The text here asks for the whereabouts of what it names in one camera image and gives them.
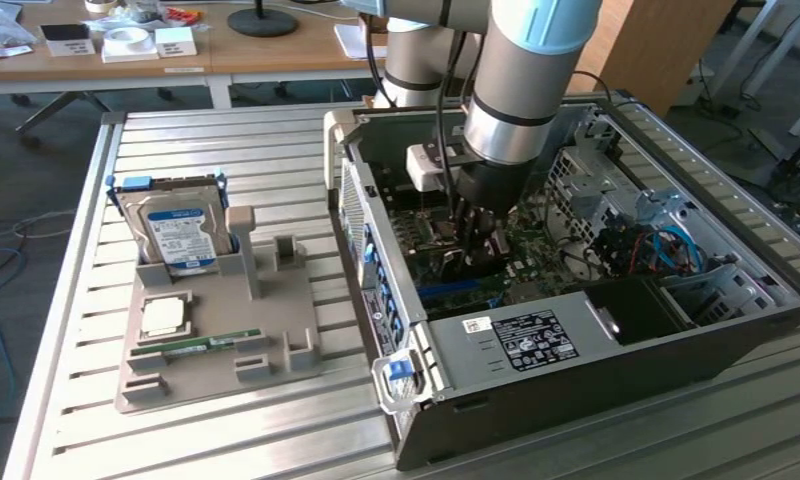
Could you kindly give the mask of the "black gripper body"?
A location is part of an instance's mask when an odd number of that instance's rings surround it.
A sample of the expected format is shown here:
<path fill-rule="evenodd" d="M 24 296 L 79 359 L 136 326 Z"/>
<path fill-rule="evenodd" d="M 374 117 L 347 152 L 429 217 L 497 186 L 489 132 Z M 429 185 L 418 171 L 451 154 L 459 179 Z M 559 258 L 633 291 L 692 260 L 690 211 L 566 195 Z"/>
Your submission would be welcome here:
<path fill-rule="evenodd" d="M 459 196 L 473 207 L 505 218 L 517 206 L 533 172 L 533 162 L 506 165 L 481 161 L 461 167 L 457 179 Z"/>

